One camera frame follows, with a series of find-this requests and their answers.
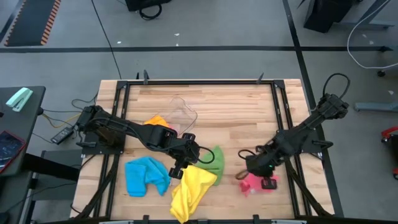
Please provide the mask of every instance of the pink object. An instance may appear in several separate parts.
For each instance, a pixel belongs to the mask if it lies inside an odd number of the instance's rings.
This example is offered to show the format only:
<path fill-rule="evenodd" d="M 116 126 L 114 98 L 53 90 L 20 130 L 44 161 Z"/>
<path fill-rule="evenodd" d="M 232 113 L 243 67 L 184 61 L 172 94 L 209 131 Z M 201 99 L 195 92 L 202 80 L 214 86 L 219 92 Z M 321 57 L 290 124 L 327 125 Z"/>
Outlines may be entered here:
<path fill-rule="evenodd" d="M 273 179 L 278 181 L 278 176 L 273 176 Z M 271 193 L 274 190 L 263 189 L 261 187 L 262 177 L 257 177 L 254 174 L 248 174 L 240 183 L 239 186 L 241 188 L 242 193 L 247 197 L 249 194 L 255 193 Z"/>

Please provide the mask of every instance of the wooden table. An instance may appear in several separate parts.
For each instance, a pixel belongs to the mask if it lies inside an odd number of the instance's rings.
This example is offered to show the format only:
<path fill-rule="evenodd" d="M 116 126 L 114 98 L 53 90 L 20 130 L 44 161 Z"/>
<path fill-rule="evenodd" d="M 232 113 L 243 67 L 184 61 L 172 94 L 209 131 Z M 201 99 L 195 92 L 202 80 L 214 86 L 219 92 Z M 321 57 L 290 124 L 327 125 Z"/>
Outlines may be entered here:
<path fill-rule="evenodd" d="M 294 125 L 308 116 L 300 80 L 284 80 L 287 98 Z M 97 105 L 111 112 L 116 80 L 103 80 L 98 92 Z M 123 91 L 119 105 L 123 102 Z M 150 119 L 162 111 L 170 100 L 179 96 L 198 113 L 195 127 L 190 131 L 196 135 L 201 146 L 219 145 L 225 156 L 224 176 L 219 186 L 212 186 L 199 203 L 190 219 L 252 219 L 258 214 L 261 219 L 293 218 L 289 186 L 284 166 L 276 168 L 279 176 L 278 189 L 271 194 L 255 194 L 245 197 L 238 187 L 234 175 L 246 168 L 238 157 L 240 149 L 254 150 L 265 144 L 278 129 L 275 109 L 269 85 L 141 85 L 131 87 L 126 118 L 137 123 Z M 279 104 L 282 106 L 280 93 Z M 284 127 L 287 128 L 284 112 Z M 130 197 L 126 191 L 124 164 L 142 156 L 152 156 L 169 169 L 174 160 L 160 152 L 145 149 L 132 137 L 126 138 L 126 148 L 119 161 L 116 189 L 114 191 L 112 220 L 142 220 L 149 215 L 151 220 L 175 220 L 170 214 L 171 191 L 179 180 L 172 179 L 167 193 L 161 197 L 154 185 L 147 186 L 145 197 Z M 98 187 L 103 156 L 96 156 L 80 172 L 73 207 L 82 210 Z M 322 163 L 319 159 L 302 154 L 301 161 L 306 184 L 325 210 L 333 213 L 330 193 Z M 302 196 L 296 186 L 300 213 L 304 214 Z M 104 215 L 107 192 L 103 197 L 101 215 Z"/>

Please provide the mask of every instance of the blue cloth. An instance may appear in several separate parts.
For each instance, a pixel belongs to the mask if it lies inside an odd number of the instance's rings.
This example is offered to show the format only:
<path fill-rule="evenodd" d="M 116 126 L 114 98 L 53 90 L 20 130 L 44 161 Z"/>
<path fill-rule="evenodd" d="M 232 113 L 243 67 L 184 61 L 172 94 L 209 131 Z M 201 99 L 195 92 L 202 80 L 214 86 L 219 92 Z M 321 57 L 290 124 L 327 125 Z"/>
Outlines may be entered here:
<path fill-rule="evenodd" d="M 124 165 L 127 192 L 132 197 L 145 196 L 147 184 L 156 185 L 158 193 L 163 196 L 170 185 L 170 177 L 163 163 L 146 156 L 127 162 Z"/>

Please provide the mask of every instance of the clear plastic container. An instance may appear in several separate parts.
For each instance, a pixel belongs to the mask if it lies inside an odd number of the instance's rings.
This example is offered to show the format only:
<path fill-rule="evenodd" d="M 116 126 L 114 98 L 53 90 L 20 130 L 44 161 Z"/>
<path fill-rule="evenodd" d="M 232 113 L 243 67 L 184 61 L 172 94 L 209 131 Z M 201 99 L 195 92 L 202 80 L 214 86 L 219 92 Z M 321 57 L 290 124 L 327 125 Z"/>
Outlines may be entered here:
<path fill-rule="evenodd" d="M 157 115 L 165 119 L 170 128 L 176 130 L 179 136 L 189 132 L 198 118 L 197 112 L 189 107 L 185 100 L 177 96 Z"/>

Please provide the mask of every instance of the gray floor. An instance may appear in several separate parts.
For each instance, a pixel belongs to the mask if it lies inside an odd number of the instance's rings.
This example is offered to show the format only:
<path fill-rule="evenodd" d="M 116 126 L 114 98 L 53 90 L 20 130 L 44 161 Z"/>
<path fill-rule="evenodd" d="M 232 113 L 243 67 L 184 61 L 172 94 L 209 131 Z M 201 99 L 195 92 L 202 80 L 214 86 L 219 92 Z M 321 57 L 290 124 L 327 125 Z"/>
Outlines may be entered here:
<path fill-rule="evenodd" d="M 349 29 L 332 27 L 327 34 L 304 29 L 307 3 L 297 9 L 300 0 L 289 0 L 301 46 L 345 46 Z M 357 21 L 373 0 L 355 6 L 345 21 Z M 289 26 L 280 0 L 173 0 L 155 21 L 143 21 L 116 0 L 95 0 L 105 31 L 114 47 L 270 45 L 293 46 Z M 6 23 L 16 0 L 0 2 L 0 26 Z M 398 24 L 392 1 L 378 19 Z M 352 45 L 395 44 L 398 28 L 387 31 L 358 31 Z M 44 47 L 107 47 L 106 39 L 90 0 L 62 1 L 49 42 Z M 218 51 L 218 52 L 118 52 L 116 60 L 123 78 L 135 78 L 146 69 L 151 78 L 301 78 L 295 52 Z M 366 65 L 387 65 L 398 60 L 387 52 L 354 52 Z M 398 72 L 391 70 L 384 78 L 374 70 L 357 66 L 346 52 L 304 52 L 316 100 L 332 73 L 349 75 L 352 85 L 345 100 L 396 100 Z M 0 86 L 44 85 L 47 92 L 43 107 L 49 110 L 72 109 L 74 98 L 91 99 L 100 80 L 117 79 L 118 71 L 111 53 L 0 54 Z M 331 82 L 329 92 L 341 91 L 341 84 Z M 51 114 L 67 119 L 69 114 Z M 398 182 L 391 170 L 397 166 L 389 151 L 380 143 L 380 132 L 398 121 L 391 113 L 357 113 L 350 110 L 345 119 L 326 122 L 323 127 L 330 149 L 338 192 L 346 217 L 398 220 L 396 208 Z M 47 139 L 55 132 L 40 117 L 34 129 Z M 55 146 L 33 136 L 29 152 L 75 149 L 73 140 Z M 34 219 L 39 222 L 68 218 L 69 201 L 38 203 Z"/>

